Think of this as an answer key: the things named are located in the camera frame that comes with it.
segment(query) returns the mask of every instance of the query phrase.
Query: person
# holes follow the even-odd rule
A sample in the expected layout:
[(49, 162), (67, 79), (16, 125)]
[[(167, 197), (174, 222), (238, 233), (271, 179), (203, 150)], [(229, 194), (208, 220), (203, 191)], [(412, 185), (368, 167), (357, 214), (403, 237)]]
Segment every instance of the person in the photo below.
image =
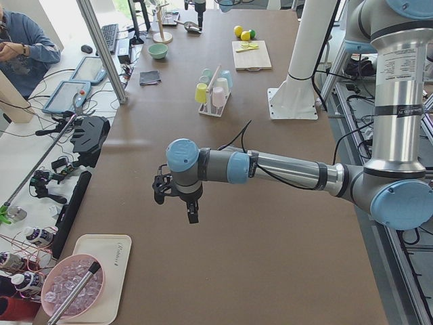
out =
[(59, 48), (36, 22), (0, 4), (0, 70), (24, 98), (59, 61)]

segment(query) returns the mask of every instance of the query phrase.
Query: tablet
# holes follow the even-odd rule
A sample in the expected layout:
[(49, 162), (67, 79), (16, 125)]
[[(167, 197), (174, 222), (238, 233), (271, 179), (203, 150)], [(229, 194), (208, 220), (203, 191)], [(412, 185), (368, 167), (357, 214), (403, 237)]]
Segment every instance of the tablet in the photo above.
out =
[(75, 111), (72, 100), (76, 93), (80, 93), (75, 99), (75, 106), (84, 104), (90, 93), (91, 84), (89, 81), (62, 81), (55, 89), (48, 102), (42, 108), (44, 113), (63, 113), (67, 110)]
[(89, 81), (97, 85), (106, 77), (107, 72), (102, 61), (97, 56), (85, 56), (70, 77), (70, 80)]

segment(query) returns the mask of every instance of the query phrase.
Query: wooden stand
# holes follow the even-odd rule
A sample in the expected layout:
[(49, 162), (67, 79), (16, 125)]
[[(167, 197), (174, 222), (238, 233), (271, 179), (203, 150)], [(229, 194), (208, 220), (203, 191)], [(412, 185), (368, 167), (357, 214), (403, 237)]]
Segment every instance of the wooden stand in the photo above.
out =
[(167, 44), (173, 40), (173, 36), (169, 32), (164, 32), (164, 29), (162, 27), (161, 8), (166, 5), (168, 5), (168, 3), (156, 7), (156, 19), (158, 19), (158, 27), (160, 29), (160, 32), (159, 34), (155, 34), (153, 37), (155, 43)]

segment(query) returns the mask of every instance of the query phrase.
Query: blue jacket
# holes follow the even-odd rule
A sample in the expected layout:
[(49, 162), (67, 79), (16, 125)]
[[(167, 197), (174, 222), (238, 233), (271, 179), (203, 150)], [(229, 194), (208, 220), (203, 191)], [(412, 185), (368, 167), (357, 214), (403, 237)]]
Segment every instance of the blue jacket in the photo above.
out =
[(43, 79), (50, 64), (60, 61), (59, 48), (45, 36), (39, 25), (24, 14), (4, 10), (4, 20), (12, 43), (29, 45), (30, 56), (0, 62), (0, 70), (25, 98)]

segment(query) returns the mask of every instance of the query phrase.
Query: white tray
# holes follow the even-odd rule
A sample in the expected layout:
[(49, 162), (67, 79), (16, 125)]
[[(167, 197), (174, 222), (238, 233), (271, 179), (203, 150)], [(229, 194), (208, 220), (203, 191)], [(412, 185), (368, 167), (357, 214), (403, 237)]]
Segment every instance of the white tray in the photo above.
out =
[(127, 235), (87, 234), (76, 241), (73, 254), (94, 256), (101, 263), (106, 282), (101, 296), (88, 311), (69, 321), (60, 320), (58, 324), (108, 325), (116, 319), (131, 244)]

